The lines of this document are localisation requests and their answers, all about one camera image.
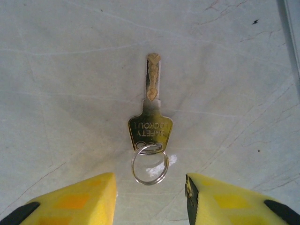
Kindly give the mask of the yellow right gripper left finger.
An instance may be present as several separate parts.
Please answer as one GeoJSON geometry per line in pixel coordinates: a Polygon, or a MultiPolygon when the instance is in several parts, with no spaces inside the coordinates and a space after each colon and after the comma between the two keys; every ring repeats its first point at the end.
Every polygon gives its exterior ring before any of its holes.
{"type": "Polygon", "coordinates": [[[115,174],[103,173],[31,199],[2,225],[111,225],[117,198],[115,174]]]}

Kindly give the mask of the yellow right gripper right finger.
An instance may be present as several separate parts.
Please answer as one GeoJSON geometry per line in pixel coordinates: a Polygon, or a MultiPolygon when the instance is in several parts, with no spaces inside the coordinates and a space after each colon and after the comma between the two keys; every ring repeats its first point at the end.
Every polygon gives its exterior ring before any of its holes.
{"type": "Polygon", "coordinates": [[[278,200],[197,173],[186,174],[191,225],[298,225],[300,215],[278,200]]]}

